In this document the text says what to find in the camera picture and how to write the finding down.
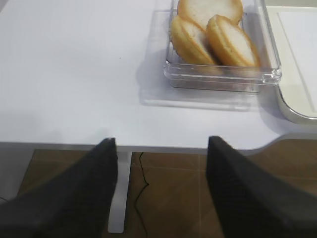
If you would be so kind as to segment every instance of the plastic tray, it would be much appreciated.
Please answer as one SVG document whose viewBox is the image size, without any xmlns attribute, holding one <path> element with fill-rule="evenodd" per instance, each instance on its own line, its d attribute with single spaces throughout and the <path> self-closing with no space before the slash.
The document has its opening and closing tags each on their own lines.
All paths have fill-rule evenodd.
<svg viewBox="0 0 317 238">
<path fill-rule="evenodd" d="M 174 50 L 169 34 L 164 74 L 172 87 L 256 93 L 261 85 L 279 84 L 281 63 L 264 0 L 242 0 L 242 4 L 240 25 L 257 46 L 261 67 L 187 64 Z M 177 5 L 178 0 L 172 0 L 169 27 Z M 216 68 L 221 69 L 222 75 L 212 73 Z"/>
</svg>

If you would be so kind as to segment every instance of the bun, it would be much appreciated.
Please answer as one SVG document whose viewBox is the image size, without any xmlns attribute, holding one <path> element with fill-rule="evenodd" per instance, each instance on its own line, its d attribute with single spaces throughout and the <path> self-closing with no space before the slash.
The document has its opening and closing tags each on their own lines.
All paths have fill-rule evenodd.
<svg viewBox="0 0 317 238">
<path fill-rule="evenodd" d="M 259 67 L 260 58 L 246 33 L 224 16 L 215 15 L 206 28 L 215 55 L 225 65 Z"/>
<path fill-rule="evenodd" d="M 243 9 L 241 0 L 179 0 L 177 12 L 183 19 L 206 31 L 208 21 L 216 14 L 226 16 L 238 24 Z"/>
<path fill-rule="evenodd" d="M 187 63 L 217 64 L 208 52 L 206 35 L 193 23 L 175 16 L 170 33 L 177 54 Z"/>
</svg>

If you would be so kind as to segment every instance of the brown tile floor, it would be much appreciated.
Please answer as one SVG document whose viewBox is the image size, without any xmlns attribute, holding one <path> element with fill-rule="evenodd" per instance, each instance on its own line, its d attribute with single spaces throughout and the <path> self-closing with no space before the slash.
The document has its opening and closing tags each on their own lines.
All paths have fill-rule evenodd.
<svg viewBox="0 0 317 238">
<path fill-rule="evenodd" d="M 20 193 L 38 186 L 81 158 L 80 151 L 36 151 Z M 140 153 L 132 158 L 126 225 L 123 234 L 104 238 L 145 237 L 133 207 L 144 186 Z M 278 142 L 250 159 L 281 179 L 317 195 L 317 141 Z M 205 178 L 204 155 L 145 153 L 142 157 L 150 184 L 138 201 L 149 238 L 223 238 Z"/>
</svg>

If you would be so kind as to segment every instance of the black cable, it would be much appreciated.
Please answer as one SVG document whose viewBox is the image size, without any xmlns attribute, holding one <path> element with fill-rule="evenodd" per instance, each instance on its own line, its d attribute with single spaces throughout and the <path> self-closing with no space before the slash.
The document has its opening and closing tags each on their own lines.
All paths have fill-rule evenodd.
<svg viewBox="0 0 317 238">
<path fill-rule="evenodd" d="M 143 229 L 144 229 L 144 231 L 145 231 L 145 237 L 148 237 L 148 231 L 147 231 L 147 229 L 146 229 L 146 227 L 145 227 L 145 224 L 144 224 L 143 218 L 142 218 L 142 216 L 141 216 L 141 213 L 140 213 L 140 211 L 139 211 L 138 208 L 137 208 L 137 202 L 138 202 L 138 200 L 139 200 L 139 198 L 140 198 L 142 192 L 144 191 L 144 189 L 146 189 L 147 186 L 150 185 L 150 184 L 147 182 L 147 180 L 146 180 L 146 178 L 145 178 L 145 175 L 144 175 L 144 170 L 143 170 L 143 166 L 142 166 L 142 162 L 141 162 L 141 157 L 142 157 L 142 156 L 143 156 L 143 152 L 140 154 L 139 162 L 140 162 L 140 165 L 141 165 L 142 176 L 143 176 L 143 180 L 144 180 L 145 185 L 144 185 L 144 187 L 141 189 L 141 191 L 139 192 L 139 195 L 137 196 L 137 198 L 136 198 L 135 201 L 134 201 L 134 208 L 135 208 L 135 211 L 137 212 L 137 214 L 138 214 L 138 216 L 139 216 L 139 219 L 140 219 L 140 221 L 141 221 L 142 227 L 143 227 Z"/>
</svg>

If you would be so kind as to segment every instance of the bread crust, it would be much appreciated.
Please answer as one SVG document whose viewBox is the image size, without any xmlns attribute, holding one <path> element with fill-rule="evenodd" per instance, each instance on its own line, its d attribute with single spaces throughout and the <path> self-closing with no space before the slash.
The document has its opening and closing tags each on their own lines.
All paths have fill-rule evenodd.
<svg viewBox="0 0 317 238">
<path fill-rule="evenodd" d="M 217 64 L 204 49 L 196 43 L 195 39 L 184 29 L 183 19 L 175 16 L 171 24 L 171 40 L 179 56 L 187 63 L 192 64 Z"/>
<path fill-rule="evenodd" d="M 232 16 L 230 18 L 230 20 L 232 22 L 234 22 L 235 24 L 239 24 L 239 22 L 241 21 L 242 15 L 243 15 L 243 6 L 241 3 L 241 0 L 230 0 L 232 6 L 235 8 L 236 14 L 234 16 Z M 193 17 L 191 17 L 191 14 L 189 13 L 190 11 L 190 4 L 188 3 L 189 0 L 179 0 L 178 2 L 178 6 L 177 6 L 177 14 L 187 20 L 190 21 L 192 23 L 194 23 L 197 27 L 199 27 L 202 31 L 206 32 L 206 26 L 202 26 L 201 24 L 199 24 L 197 22 L 197 20 L 195 20 Z"/>
<path fill-rule="evenodd" d="M 249 62 L 243 55 L 239 53 L 236 46 L 231 43 L 227 34 L 222 30 L 221 21 L 231 24 L 241 34 L 244 35 L 245 40 L 248 42 L 248 45 L 251 48 L 255 62 Z M 216 15 L 210 19 L 207 25 L 206 34 L 212 49 L 223 64 L 249 67 L 260 66 L 260 57 L 256 46 L 252 43 L 249 36 L 227 17 Z"/>
</svg>

